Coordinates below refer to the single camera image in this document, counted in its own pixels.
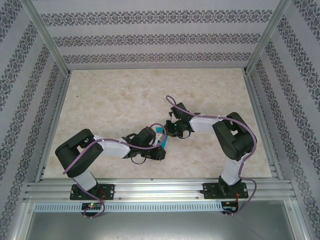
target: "damask pattern stripe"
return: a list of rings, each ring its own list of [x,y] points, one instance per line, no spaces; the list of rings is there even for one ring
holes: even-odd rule
[[[0,239],[6,239],[6,234],[8,233],[9,226],[11,224],[12,217],[14,215],[14,210],[17,207],[17,201],[21,193],[21,188],[23,186],[23,182],[28,172],[30,160],[32,159],[32,155],[34,153],[34,149],[37,144],[37,139],[42,127],[42,123],[45,119],[45,114],[49,105],[51,95],[55,87],[55,83],[57,81],[58,74],[59,74],[59,67],[55,63],[50,73],[50,77],[47,82],[44,94],[41,98],[41,103],[39,105],[36,117],[34,119],[33,126],[31,127],[31,131],[30,131],[26,146],[23,150],[23,154],[19,162],[19,167],[15,174],[12,187],[10,189],[10,193],[9,193],[10,195],[8,196],[8,201],[5,203],[4,211],[1,214]]]
[[[258,91],[257,91],[257,88],[256,88],[256,85],[255,85],[255,82],[254,82],[254,78],[252,76],[251,73],[250,74],[250,77],[252,79],[252,83],[253,83],[253,86],[254,86],[254,90],[256,92],[256,96],[258,98],[258,101],[259,101],[259,105],[260,105],[260,108],[261,108],[261,111],[262,111],[262,114],[263,114],[263,118],[264,118],[264,122],[265,122],[265,125],[266,125],[266,128],[268,129],[268,133],[269,133],[269,136],[270,136],[270,139],[271,139],[271,143],[272,143],[272,146],[273,146],[273,149],[274,149],[274,153],[275,153],[275,156],[276,156],[276,159],[278,159],[278,163],[279,163],[279,166],[280,166],[280,170],[281,170],[281,173],[282,173],[282,176],[284,177],[284,179],[287,179],[286,176],[285,176],[285,172],[282,168],[282,163],[279,161],[279,155],[278,155],[278,152],[277,152],[277,148],[276,148],[276,145],[275,145],[275,142],[274,142],[274,139],[272,137],[272,134],[271,134],[271,130],[270,130],[270,127],[269,127],[269,123],[267,121],[267,117],[266,117],[266,114],[265,114],[265,111],[264,111],[264,108],[263,108],[263,105],[261,103],[261,100],[260,100],[260,97],[259,97],[259,94],[258,94]]]
[[[298,8],[306,24],[318,42],[320,42],[320,7],[314,0],[294,0],[294,5]]]
[[[118,24],[188,24],[188,23],[266,23],[272,10],[168,10],[112,11],[41,14],[47,27],[118,25]]]
[[[248,61],[250,52],[64,55],[67,64]]]
[[[30,21],[0,79],[0,112],[3,110],[2,107],[6,104],[6,99],[8,99],[11,88],[17,80],[19,72],[26,61],[27,55],[37,34],[38,32],[35,25]]]
[[[320,213],[318,212],[318,207],[316,206],[316,200],[312,196],[312,191],[310,190],[310,184],[306,180],[307,176],[305,174],[304,169],[301,167],[301,163],[297,155],[297,151],[295,149],[293,142],[291,141],[290,133],[288,131],[288,127],[284,120],[283,114],[280,110],[278,101],[276,99],[276,95],[270,84],[270,80],[266,73],[266,69],[263,66],[263,63],[260,59],[257,61],[255,67],[259,74],[262,86],[264,88],[264,92],[267,96],[267,100],[269,102],[273,118],[277,125],[277,129],[279,131],[279,135],[282,140],[284,150],[288,157],[288,161],[291,165],[293,175],[296,179],[297,186],[303,196],[303,203],[306,207],[306,210],[308,211],[309,219],[313,223],[316,236],[320,238],[320,223],[319,223]]]
[[[38,161],[38,164],[37,164],[37,166],[36,166],[36,170],[35,170],[35,172],[34,172],[33,182],[36,181],[37,174],[38,174],[39,167],[40,167],[40,163],[41,163],[42,157],[43,157],[44,152],[45,152],[46,143],[47,143],[47,140],[48,140],[48,137],[49,137],[51,125],[52,125],[53,120],[54,120],[54,117],[55,117],[56,109],[57,109],[58,102],[59,102],[59,98],[60,98],[60,93],[61,93],[61,90],[62,90],[62,88],[63,88],[63,86],[64,86],[64,81],[66,81],[67,78],[69,78],[70,76],[71,76],[71,74],[65,76],[65,77],[63,78],[63,82],[61,83],[60,90],[59,90],[59,94],[58,94],[58,96],[57,96],[57,99],[56,99],[56,102],[55,102],[55,105],[54,105],[54,109],[53,109],[53,112],[52,112],[51,120],[50,120],[50,122],[49,122],[49,127],[48,127],[48,130],[47,130],[47,132],[46,132],[45,139],[44,139],[44,141],[43,141],[43,146],[42,146],[42,149],[41,149],[41,154],[40,154],[40,157],[39,157],[39,161]]]
[[[303,107],[300,104],[297,94],[295,93],[294,86],[292,85],[288,74],[286,73],[285,66],[283,65],[277,50],[272,41],[269,41],[265,47],[265,51],[271,61],[272,67],[278,81],[282,87],[283,94],[285,95],[292,116],[296,122],[296,126],[299,128],[302,140],[305,142],[307,151],[310,155],[310,159],[313,161],[313,166],[316,169],[316,173],[320,174],[320,145],[317,143],[314,131],[311,129],[308,119],[305,116]]]
[[[19,0],[7,0],[0,10],[0,45],[22,9]]]
[[[292,30],[292,27],[285,16],[280,20],[277,29],[282,36],[282,39],[284,40],[309,93],[311,93],[312,99],[315,100],[314,103],[317,105],[318,111],[320,112],[319,74],[315,72],[313,64],[309,60],[307,53],[304,51],[297,35]]]
[[[0,150],[0,180],[3,179],[3,175],[6,172],[13,148],[16,145],[17,138],[19,137],[49,55],[50,52],[46,45],[44,45],[35,63],[33,71],[31,72],[26,88],[23,91],[17,110],[14,113],[9,130],[7,131],[8,134],[4,137],[2,148]]]
[[[54,37],[58,47],[175,45],[175,44],[256,44],[259,33],[96,35]]]

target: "marble floor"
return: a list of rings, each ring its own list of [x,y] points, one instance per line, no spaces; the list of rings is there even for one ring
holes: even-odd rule
[[[257,137],[257,150],[243,168],[244,177],[271,177],[241,69],[177,68],[74,70],[59,118],[44,178],[67,178],[55,149],[81,131],[120,138],[169,119],[165,96],[190,112],[228,115],[238,112]],[[224,168],[225,155],[214,134],[169,137],[163,161],[100,156],[90,166],[96,178],[210,178]]]

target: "blue object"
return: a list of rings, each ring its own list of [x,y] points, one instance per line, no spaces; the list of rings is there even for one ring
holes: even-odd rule
[[[162,134],[162,127],[156,127],[156,128],[155,128],[155,132],[156,132],[157,134]],[[167,143],[167,138],[168,138],[168,136],[165,136],[165,139],[164,139],[163,143],[161,144],[161,147],[162,147],[163,149],[165,149],[165,146],[166,146],[166,143]]]

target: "enclosure wall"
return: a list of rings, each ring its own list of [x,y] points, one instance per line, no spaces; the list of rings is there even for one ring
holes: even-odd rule
[[[245,67],[279,0],[37,0],[71,70]]]
[[[0,239],[33,182],[64,77],[17,0],[0,2]]]
[[[311,239],[320,238],[319,17],[319,0],[293,0],[250,74]]]

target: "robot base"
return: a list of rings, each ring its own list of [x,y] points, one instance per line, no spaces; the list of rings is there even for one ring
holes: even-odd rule
[[[114,184],[97,184],[94,188],[88,191],[92,195],[101,200],[113,200],[115,195]],[[85,194],[77,184],[73,184],[70,193],[70,200],[95,200],[89,195]]]
[[[249,197],[247,185],[244,182],[240,182],[237,188],[226,194],[220,190],[219,183],[204,183],[203,191],[200,192],[204,195],[204,199],[235,199],[237,193],[239,199],[247,199]]]

